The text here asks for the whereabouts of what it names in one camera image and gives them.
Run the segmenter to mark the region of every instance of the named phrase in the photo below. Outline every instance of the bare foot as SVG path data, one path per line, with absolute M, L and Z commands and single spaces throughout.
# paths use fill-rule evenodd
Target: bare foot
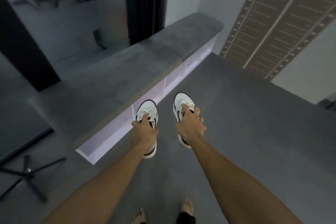
M 185 201 L 182 203 L 181 213 L 186 212 L 187 214 L 192 216 L 193 211 L 194 211 L 193 204 L 191 203 L 191 201 L 189 199 L 185 199 Z
M 134 214 L 132 224 L 140 224 L 142 222 L 146 222 L 145 210 L 143 208 Z

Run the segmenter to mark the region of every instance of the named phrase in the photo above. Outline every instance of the black pant leg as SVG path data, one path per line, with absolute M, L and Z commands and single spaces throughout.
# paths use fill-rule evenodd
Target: black pant leg
M 196 224 L 196 218 L 187 214 L 186 212 L 182 212 L 178 216 L 176 224 Z

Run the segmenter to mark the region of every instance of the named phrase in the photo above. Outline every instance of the shoe sole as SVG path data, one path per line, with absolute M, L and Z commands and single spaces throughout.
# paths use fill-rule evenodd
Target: shoe sole
M 178 122 L 179 122 L 179 118 L 178 118 L 178 116 L 177 116 L 177 112 L 176 112 L 176 110 L 175 110 L 175 98 L 176 98 L 176 96 L 177 96 L 179 93 L 186 94 L 186 93 L 184 93 L 184 92 L 178 92 L 178 93 L 175 94 L 174 99 L 173 99 L 173 112 L 174 112 L 174 115 L 175 115 L 176 120 L 177 120 Z M 191 146 L 190 146 L 190 145 L 185 144 L 185 143 L 182 141 L 182 137 L 180 136 L 180 134 L 178 133 L 177 135 L 178 135 L 178 142 L 180 143 L 180 145 L 181 145 L 183 148 L 191 149 Z
M 152 102 L 154 103 L 154 105 L 155 105 L 156 111 L 158 110 L 158 107 L 156 106 L 156 103 L 155 103 L 152 99 L 147 99 L 147 100 L 145 100 L 145 101 L 143 101 L 143 102 L 141 103 L 141 105 L 140 105 L 139 108 L 137 109 L 135 115 L 137 115 L 138 111 L 140 110 L 140 107 L 141 107 L 141 106 L 143 105 L 143 103 L 145 103 L 146 101 L 152 101 Z M 158 121 L 159 121 L 159 112 L 157 111 L 157 115 L 156 115 L 156 124 L 158 123 Z M 147 158 L 151 158 L 151 157 L 153 157 L 153 156 L 155 155 L 155 153 L 156 153 L 156 147 L 157 147 L 157 142 L 155 141 L 155 147 L 154 147 L 154 149 L 153 149 L 149 154 L 145 154 L 144 156 L 142 156 L 142 158 L 147 159 Z

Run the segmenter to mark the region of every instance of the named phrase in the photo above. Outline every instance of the white sneaker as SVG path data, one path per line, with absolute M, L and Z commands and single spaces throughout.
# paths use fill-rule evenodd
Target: white sneaker
M 155 129 L 158 123 L 159 116 L 156 104 L 153 100 L 146 100 L 139 106 L 135 115 L 135 120 L 137 121 L 137 123 L 142 122 L 142 116 L 145 115 L 146 113 L 149 113 L 148 116 L 149 124 L 153 129 Z M 142 158 L 151 158 L 155 155 L 155 153 L 156 153 L 156 141 Z
M 173 102 L 173 112 L 175 114 L 177 121 L 181 121 L 184 116 L 182 104 L 186 104 L 187 106 L 189 106 L 191 113 L 195 112 L 195 104 L 192 101 L 192 99 L 187 94 L 183 92 L 178 92 L 176 93 Z M 184 148 L 191 149 L 191 146 L 179 134 L 178 134 L 178 141 L 180 142 L 180 145 L 183 146 Z

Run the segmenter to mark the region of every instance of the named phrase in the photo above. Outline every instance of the shoelace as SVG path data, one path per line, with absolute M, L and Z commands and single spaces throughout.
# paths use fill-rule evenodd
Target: shoelace
M 195 106 L 189 100 L 187 100 L 185 98 L 182 98 L 182 99 L 180 99 L 180 103 L 181 103 L 181 105 L 186 104 L 189 107 L 189 109 L 191 109 L 192 113 L 195 112 Z M 182 117 L 184 116 L 184 110 L 183 110 L 182 107 L 181 107 L 181 115 L 182 115 Z
M 153 118 L 152 118 L 152 110 L 151 108 L 147 107 L 145 108 L 141 114 L 139 115 L 139 118 L 137 120 L 137 123 L 140 123 L 141 120 L 142 120 L 142 116 L 144 116 L 146 113 L 149 113 L 149 116 L 148 116 L 148 122 L 153 122 Z

